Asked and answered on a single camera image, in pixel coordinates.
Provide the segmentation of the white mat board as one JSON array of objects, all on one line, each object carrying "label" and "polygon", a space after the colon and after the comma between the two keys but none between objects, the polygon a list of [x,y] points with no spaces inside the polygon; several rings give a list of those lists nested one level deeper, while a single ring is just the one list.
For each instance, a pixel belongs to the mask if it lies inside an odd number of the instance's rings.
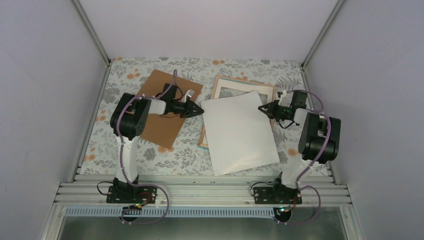
[{"label": "white mat board", "polygon": [[229,137],[231,146],[242,137],[258,137],[271,141],[274,122],[261,113],[258,107],[276,100],[277,87],[239,79],[219,77],[216,80],[211,99],[201,102],[203,129],[199,147],[217,150],[224,144],[219,139]]}]

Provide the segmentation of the wooden picture frame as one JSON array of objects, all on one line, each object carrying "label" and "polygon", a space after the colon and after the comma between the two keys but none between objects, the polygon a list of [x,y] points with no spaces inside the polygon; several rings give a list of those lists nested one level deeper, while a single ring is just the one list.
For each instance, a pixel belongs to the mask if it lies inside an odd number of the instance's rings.
[{"label": "wooden picture frame", "polygon": [[261,105],[276,100],[277,87],[244,79],[217,75],[210,99],[235,97],[250,92],[257,92]]}]

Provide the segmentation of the sunflower photo print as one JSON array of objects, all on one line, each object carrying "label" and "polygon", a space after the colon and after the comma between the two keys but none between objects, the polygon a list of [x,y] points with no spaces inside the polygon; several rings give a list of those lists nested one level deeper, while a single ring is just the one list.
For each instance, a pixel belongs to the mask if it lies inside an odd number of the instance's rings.
[{"label": "sunflower photo print", "polygon": [[256,91],[201,102],[215,176],[279,162],[269,118],[259,111]]}]

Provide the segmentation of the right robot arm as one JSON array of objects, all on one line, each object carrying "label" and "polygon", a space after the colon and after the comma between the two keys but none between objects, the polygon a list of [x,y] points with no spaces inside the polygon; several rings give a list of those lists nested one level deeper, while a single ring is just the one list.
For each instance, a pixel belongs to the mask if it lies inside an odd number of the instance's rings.
[{"label": "right robot arm", "polygon": [[287,186],[300,188],[299,183],[315,167],[326,165],[336,159],[339,153],[342,121],[330,117],[320,109],[309,109],[309,96],[319,97],[307,90],[291,90],[292,98],[289,105],[281,102],[286,91],[278,92],[278,98],[270,103],[260,105],[258,110],[269,119],[275,120],[282,129],[292,125],[302,127],[298,142],[298,152],[301,159],[292,163],[286,171],[281,172],[277,180],[281,183],[271,189],[271,198],[278,204],[284,203],[290,197]]}]

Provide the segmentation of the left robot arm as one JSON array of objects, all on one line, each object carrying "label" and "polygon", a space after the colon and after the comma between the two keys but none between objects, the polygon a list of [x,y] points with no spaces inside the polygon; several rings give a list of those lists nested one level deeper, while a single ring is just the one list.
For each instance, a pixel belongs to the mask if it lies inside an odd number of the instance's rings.
[{"label": "left robot arm", "polygon": [[137,141],[147,124],[149,115],[160,117],[172,113],[180,118],[192,118],[204,113],[204,110],[191,100],[194,90],[189,89],[177,98],[180,88],[166,83],[163,91],[154,96],[134,95],[125,92],[120,98],[110,120],[110,126],[116,135],[120,169],[113,180],[111,192],[119,192],[124,201],[131,203],[139,197],[139,174],[136,169]]}]

